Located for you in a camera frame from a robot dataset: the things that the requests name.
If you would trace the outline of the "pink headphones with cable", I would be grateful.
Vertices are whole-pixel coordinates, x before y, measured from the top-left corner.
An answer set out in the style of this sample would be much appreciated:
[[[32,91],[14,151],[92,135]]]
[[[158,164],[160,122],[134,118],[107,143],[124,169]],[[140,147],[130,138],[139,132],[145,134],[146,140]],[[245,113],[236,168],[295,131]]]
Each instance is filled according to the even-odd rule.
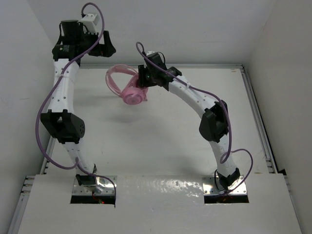
[[[121,73],[132,76],[123,90],[120,90],[120,88],[114,82],[112,78],[112,74],[114,73]],[[138,72],[131,66],[125,64],[117,64],[112,66],[106,72],[105,82],[110,91],[119,98],[122,98],[123,102],[128,105],[138,105],[144,101],[147,101],[148,88],[139,87]]]

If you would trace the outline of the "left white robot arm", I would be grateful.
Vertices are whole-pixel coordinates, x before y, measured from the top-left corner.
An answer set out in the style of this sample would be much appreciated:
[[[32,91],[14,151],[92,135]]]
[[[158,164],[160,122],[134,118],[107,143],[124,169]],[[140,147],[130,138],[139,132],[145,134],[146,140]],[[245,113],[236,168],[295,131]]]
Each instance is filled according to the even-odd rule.
[[[63,20],[59,24],[59,39],[52,50],[54,87],[47,111],[39,119],[49,134],[66,149],[76,169],[80,186],[93,187],[98,182],[93,175],[96,166],[83,151],[84,121],[74,113],[74,87],[81,58],[85,55],[110,57],[116,50],[108,31],[98,32],[95,19],[85,15],[81,20]]]

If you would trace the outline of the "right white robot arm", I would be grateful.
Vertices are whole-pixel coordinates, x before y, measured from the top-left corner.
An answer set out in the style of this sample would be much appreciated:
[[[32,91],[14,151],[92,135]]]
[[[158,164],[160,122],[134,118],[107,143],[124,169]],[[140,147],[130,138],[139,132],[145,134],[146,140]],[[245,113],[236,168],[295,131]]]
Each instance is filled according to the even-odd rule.
[[[209,142],[217,162],[219,183],[229,190],[240,171],[231,157],[232,129],[227,104],[217,96],[195,88],[175,67],[168,68],[159,52],[142,52],[138,67],[140,87],[159,86],[187,103],[200,117],[199,132]]]

